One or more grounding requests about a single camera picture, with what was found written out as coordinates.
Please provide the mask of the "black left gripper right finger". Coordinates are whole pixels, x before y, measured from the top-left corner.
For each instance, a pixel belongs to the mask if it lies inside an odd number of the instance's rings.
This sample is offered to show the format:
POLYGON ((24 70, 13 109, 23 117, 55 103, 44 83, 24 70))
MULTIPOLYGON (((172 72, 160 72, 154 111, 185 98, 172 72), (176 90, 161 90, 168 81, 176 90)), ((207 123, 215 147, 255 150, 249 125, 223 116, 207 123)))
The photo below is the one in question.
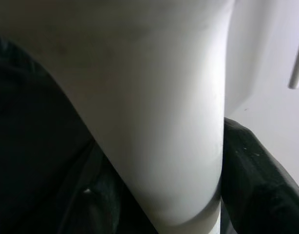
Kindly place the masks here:
POLYGON ((222 199, 239 234, 299 234, 299 186, 248 128, 224 120, 222 199))

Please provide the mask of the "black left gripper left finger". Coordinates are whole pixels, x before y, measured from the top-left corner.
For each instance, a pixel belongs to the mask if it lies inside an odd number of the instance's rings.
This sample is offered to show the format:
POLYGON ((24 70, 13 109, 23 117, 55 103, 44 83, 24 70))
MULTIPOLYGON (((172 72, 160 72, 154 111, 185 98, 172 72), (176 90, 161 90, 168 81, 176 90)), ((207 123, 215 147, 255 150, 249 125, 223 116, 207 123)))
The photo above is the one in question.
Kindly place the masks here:
POLYGON ((96 143, 90 144, 66 210, 60 234, 154 234, 123 180, 96 143))

